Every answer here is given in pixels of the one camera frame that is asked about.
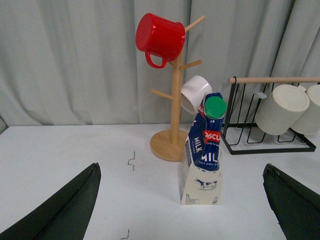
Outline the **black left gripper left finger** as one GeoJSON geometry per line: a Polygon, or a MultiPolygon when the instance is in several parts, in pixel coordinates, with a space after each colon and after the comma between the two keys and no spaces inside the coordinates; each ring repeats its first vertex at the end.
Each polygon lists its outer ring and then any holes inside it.
{"type": "Polygon", "coordinates": [[[0,234],[2,240],[82,240],[101,181],[93,163],[35,210],[0,234]]]}

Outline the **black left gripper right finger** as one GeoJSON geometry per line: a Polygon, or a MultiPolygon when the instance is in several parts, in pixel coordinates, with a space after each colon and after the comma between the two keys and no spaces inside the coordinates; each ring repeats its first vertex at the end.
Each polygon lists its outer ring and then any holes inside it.
{"type": "Polygon", "coordinates": [[[320,238],[320,195],[268,163],[263,187],[287,240],[320,238]]]}

